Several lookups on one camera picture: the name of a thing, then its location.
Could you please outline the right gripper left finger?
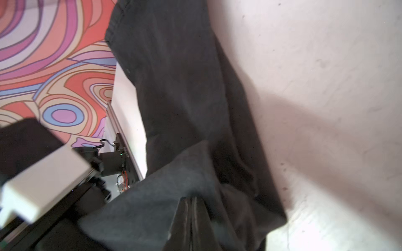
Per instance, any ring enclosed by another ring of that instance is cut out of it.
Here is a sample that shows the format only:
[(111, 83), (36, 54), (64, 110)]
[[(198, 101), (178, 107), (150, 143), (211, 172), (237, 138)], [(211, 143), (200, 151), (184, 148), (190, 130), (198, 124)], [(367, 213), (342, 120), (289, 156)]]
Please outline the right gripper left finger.
[(191, 248), (191, 200), (181, 198), (168, 233), (163, 251), (190, 251)]

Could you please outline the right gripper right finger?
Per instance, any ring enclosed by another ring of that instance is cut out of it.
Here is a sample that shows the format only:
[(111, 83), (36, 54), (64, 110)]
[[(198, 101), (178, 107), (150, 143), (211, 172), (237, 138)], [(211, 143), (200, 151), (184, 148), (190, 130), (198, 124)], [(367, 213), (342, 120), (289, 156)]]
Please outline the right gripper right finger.
[(192, 198), (191, 213), (192, 250), (221, 251), (222, 248), (215, 238), (208, 210), (202, 198)]

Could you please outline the black long pants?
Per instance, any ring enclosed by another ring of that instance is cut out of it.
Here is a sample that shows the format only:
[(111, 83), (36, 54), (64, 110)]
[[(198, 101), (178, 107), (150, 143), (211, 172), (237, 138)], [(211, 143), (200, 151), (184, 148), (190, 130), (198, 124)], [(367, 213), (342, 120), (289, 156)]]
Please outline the black long pants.
[(136, 88), (147, 175), (81, 230), (111, 251), (160, 251), (180, 200), (200, 197), (223, 250), (264, 250), (287, 218), (207, 2), (118, 1), (105, 40)]

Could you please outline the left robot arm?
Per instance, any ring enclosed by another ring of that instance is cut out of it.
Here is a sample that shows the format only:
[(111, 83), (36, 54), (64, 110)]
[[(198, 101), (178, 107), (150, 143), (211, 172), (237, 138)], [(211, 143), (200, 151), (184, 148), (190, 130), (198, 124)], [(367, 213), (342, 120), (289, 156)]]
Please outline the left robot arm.
[(111, 199), (90, 163), (96, 153), (63, 144), (34, 118), (1, 127), (1, 250), (105, 250), (77, 224)]

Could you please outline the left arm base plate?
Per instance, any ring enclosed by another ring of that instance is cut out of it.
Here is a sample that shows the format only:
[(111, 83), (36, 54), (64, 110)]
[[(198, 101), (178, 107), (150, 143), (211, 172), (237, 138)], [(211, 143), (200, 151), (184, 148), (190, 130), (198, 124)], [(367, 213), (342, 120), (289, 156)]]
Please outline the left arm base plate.
[(128, 186), (127, 175), (122, 172), (124, 166), (124, 159), (120, 152), (115, 150), (110, 150), (108, 146), (112, 146), (107, 139), (101, 139), (100, 145), (96, 148), (98, 149), (98, 158), (101, 160), (99, 164), (101, 174), (103, 176), (116, 176), (116, 186), (117, 191), (122, 193), (127, 191), (132, 186)]

